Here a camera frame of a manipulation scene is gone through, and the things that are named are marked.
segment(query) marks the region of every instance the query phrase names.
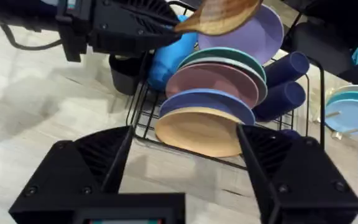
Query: navy blue cup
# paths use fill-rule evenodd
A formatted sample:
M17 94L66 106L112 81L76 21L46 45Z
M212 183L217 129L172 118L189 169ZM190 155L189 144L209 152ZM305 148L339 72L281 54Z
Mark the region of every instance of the navy blue cup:
M266 99L252 111L257 121L267 122L301 106L306 93L296 82L283 83L268 90Z
M301 52L292 52L265 67L267 87L296 81L309 70L308 58Z
M297 139L297 138L301 137L301 135L297 131L292 130L292 129L283 129L283 130L279 130L279 132L285 134L286 136L290 137L291 139Z

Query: blue cup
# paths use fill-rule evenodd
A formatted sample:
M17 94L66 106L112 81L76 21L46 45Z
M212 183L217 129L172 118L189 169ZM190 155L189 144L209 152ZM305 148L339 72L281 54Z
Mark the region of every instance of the blue cup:
M292 52L265 67L267 87L296 81L308 72L308 57L301 52Z
M301 137L301 135L297 131L292 129L283 129L283 130L279 130L279 132L290 137L291 139L297 139Z
M183 15L178 18L180 21L187 19ZM187 33L175 43L156 50L147 79L149 85L156 90L165 90L169 78L175 74L179 63L194 51L196 42L197 33Z
M268 90L266 99L253 109L257 121L267 122L301 106L306 93L301 85L288 82Z

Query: teal plate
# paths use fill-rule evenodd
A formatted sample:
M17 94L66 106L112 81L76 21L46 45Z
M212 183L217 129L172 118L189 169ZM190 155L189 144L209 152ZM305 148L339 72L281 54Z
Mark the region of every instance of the teal plate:
M262 66L259 64L256 59L254 59L249 54L242 52L240 50L232 49L229 47L211 47L208 49L198 50L193 52L191 55L187 56L178 66L178 70L186 65L187 63L205 57L222 57L233 59L238 62L241 62L245 65L248 65L250 68L254 69L266 83L266 73Z
M339 100L358 100L358 91L347 91L333 95L327 102L327 106Z

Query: blue plate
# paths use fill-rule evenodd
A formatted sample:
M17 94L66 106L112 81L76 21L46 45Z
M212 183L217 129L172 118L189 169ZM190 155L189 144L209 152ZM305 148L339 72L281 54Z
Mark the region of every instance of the blue plate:
M328 104L326 114L335 112L339 114L326 118L330 128L340 133L358 134L358 100L338 100Z
M338 100L358 100L358 91L347 91L335 94L328 100L327 106Z
M253 112L241 100L223 91L205 88L187 90L171 96L161 105L160 118L173 110L190 106L217 109L236 116L244 124L255 124Z

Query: light wooden table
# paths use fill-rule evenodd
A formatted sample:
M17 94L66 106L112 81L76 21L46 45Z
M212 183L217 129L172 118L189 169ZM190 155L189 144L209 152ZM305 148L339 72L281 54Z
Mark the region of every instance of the light wooden table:
M20 28L14 33L26 45L58 38L53 32ZM129 99L111 87L105 58L88 54L83 63L69 63L61 47L16 50L0 30L0 224L14 223L7 210L54 142L125 123ZM318 73L311 68L309 74L315 105ZM346 84L327 73L326 83ZM301 129L304 111L297 113ZM317 124L311 124L310 135L319 136ZM326 150L357 191L358 139L334 141L327 132ZM186 220L191 224L259 223L246 171L136 140L120 192L186 192Z

